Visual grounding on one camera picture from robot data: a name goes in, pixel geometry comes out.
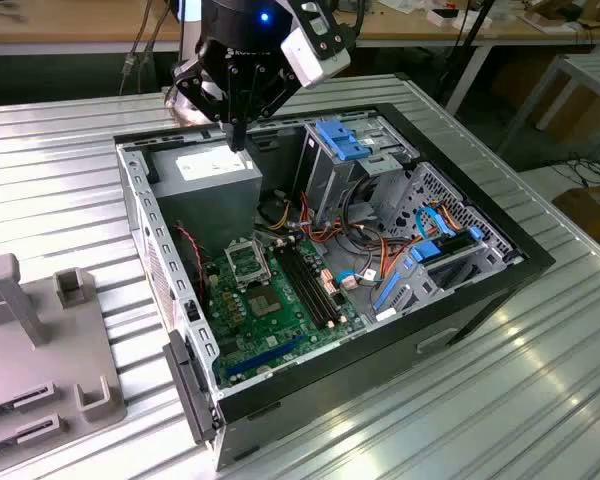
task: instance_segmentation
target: cable connector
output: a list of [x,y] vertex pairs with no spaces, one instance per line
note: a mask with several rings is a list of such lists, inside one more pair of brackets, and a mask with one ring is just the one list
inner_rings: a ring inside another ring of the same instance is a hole
[[131,69],[136,64],[136,55],[134,53],[127,53],[127,56],[124,57],[124,65],[122,65],[122,75],[125,77],[129,76],[131,73]]

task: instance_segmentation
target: storage box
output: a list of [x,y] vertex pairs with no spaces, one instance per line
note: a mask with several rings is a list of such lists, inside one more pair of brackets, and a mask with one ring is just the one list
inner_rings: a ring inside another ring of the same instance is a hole
[[553,203],[600,244],[600,187],[568,190]]

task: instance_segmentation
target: metal bracket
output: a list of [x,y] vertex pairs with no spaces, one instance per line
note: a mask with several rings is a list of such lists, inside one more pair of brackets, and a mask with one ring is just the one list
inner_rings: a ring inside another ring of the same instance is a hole
[[94,393],[85,394],[82,387],[78,384],[73,385],[73,393],[76,399],[76,408],[78,412],[87,420],[87,422],[95,422],[102,417],[108,415],[116,406],[116,400],[109,389],[107,377],[100,376],[100,389],[102,398],[94,400]]

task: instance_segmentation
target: white table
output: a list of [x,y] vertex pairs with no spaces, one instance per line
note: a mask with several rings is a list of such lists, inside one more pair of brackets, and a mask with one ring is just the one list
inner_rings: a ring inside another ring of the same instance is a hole
[[0,478],[600,478],[600,248],[410,82],[330,81],[281,113],[374,102],[400,109],[557,263],[466,341],[219,476],[161,352],[111,140],[173,125],[161,95],[0,107],[0,252],[29,278],[95,275],[128,406]]

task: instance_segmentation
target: red wire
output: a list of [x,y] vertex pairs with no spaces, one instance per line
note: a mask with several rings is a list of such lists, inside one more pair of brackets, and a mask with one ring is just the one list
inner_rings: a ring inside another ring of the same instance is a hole
[[204,286],[202,283],[202,258],[200,257],[200,250],[198,250],[198,244],[193,239],[191,234],[189,232],[187,232],[184,228],[182,228],[180,225],[174,225],[173,228],[177,229],[180,233],[182,233],[185,237],[187,237],[187,239],[191,243],[191,246],[193,247],[193,251],[196,252],[196,259],[198,261],[198,275],[199,275],[199,282],[200,282],[200,288],[198,289],[199,290],[198,294],[200,295],[200,303],[202,303],[202,297],[204,296]]

